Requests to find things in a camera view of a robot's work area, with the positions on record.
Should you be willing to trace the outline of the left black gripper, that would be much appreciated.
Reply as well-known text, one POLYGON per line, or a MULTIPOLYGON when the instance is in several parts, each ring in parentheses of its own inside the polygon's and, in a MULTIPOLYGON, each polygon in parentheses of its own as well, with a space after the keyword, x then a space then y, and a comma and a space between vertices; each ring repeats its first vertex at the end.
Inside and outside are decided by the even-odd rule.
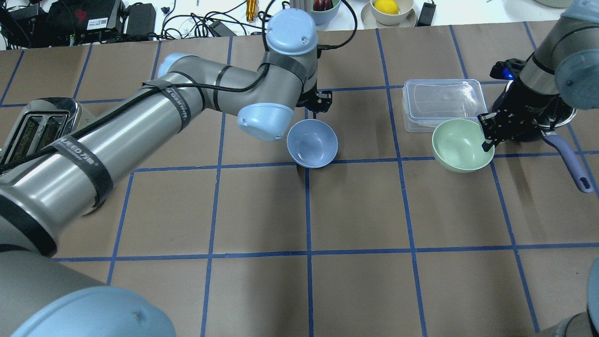
POLYGON ((332 90, 317 90, 313 88, 302 93, 296 107, 306 108, 313 113, 327 113, 332 105, 332 90))

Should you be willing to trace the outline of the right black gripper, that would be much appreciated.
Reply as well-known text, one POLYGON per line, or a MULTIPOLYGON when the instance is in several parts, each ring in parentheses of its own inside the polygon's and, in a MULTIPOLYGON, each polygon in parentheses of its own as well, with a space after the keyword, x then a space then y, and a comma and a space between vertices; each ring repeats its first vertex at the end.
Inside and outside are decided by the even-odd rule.
POLYGON ((537 129, 535 120, 557 97, 539 94, 524 86, 506 86, 490 111, 477 116, 485 134, 482 149, 489 152, 495 149, 496 143, 513 140, 537 129))

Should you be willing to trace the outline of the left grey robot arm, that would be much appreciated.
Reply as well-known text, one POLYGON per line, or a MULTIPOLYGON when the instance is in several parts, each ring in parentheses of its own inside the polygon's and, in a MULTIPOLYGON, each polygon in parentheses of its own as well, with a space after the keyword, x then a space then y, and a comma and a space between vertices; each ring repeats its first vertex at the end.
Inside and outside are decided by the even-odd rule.
POLYGON ((79 132, 1 168, 3 337, 174 337, 144 297, 54 262, 64 229, 98 207, 205 109, 237 117, 251 136, 285 136, 294 109, 316 98, 317 32, 302 9, 267 22, 257 71, 168 55, 157 78, 79 132))

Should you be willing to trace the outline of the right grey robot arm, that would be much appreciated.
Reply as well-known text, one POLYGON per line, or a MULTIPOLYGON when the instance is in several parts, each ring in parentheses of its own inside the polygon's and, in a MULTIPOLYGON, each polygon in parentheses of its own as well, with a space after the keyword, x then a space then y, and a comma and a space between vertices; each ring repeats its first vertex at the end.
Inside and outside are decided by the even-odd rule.
POLYGON ((507 80, 490 113, 477 119, 488 152, 535 129, 558 98, 578 110, 598 108, 598 2, 574 0, 527 60, 498 61, 490 77, 507 80))

